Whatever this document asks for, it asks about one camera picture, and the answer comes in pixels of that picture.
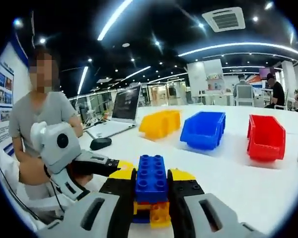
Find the ceiling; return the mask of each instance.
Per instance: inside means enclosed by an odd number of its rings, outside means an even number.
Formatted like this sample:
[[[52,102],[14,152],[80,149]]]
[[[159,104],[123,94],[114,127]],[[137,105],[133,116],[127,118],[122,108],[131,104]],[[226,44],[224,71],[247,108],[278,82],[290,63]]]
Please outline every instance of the ceiling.
[[[88,71],[80,94],[126,87],[132,82],[158,82],[160,78],[185,73],[186,65],[197,60],[221,59],[223,67],[279,67],[284,60],[298,64],[298,54],[271,46],[234,45],[205,49],[228,43],[259,42],[298,51],[293,26],[274,6],[265,10],[266,0],[130,0],[104,38],[97,40],[124,1],[95,3],[85,0],[82,4],[55,6],[49,11],[33,11],[34,44],[40,44],[40,39],[45,38],[45,45],[60,55],[61,90],[68,97],[77,95],[85,66]],[[245,29],[214,32],[202,17],[209,11],[237,6],[242,8]],[[17,27],[17,34],[25,52],[29,52],[32,47],[31,16],[20,20],[23,26]],[[201,50],[179,56],[196,49]],[[258,68],[241,69],[258,72]],[[223,72],[232,73],[231,68],[224,68]],[[101,84],[100,79],[108,82]]]

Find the yellow plastic bin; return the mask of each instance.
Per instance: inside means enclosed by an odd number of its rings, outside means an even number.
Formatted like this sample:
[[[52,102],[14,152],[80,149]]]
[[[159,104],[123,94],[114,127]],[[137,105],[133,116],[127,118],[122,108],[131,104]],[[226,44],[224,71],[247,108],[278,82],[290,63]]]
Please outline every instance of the yellow plastic bin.
[[[165,110],[145,116],[139,131],[145,133],[145,138],[157,140],[178,130],[180,124],[180,111]]]

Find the camera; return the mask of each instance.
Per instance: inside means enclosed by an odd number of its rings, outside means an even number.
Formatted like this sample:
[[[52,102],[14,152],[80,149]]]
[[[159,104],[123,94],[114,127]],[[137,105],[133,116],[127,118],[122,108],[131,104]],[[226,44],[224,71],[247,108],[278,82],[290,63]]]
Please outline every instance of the camera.
[[[34,123],[30,138],[34,149],[46,167],[54,174],[59,173],[81,154],[81,148],[70,124],[62,122],[47,125],[45,121]]]

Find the computer mouse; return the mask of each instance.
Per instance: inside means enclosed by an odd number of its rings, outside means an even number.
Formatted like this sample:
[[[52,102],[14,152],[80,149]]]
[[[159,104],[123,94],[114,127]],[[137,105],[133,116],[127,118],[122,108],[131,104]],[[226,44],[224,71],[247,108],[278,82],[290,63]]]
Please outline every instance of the computer mouse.
[[[92,140],[89,147],[91,150],[100,150],[110,145],[111,145],[110,138],[97,138]]]

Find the red plastic bin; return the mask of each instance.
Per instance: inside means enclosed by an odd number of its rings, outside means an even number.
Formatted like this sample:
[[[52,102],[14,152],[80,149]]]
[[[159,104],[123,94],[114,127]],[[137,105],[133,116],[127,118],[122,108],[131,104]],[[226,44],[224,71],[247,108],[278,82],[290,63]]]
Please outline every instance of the red plastic bin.
[[[285,155],[286,132],[271,116],[249,116],[247,154],[258,162],[282,160]]]

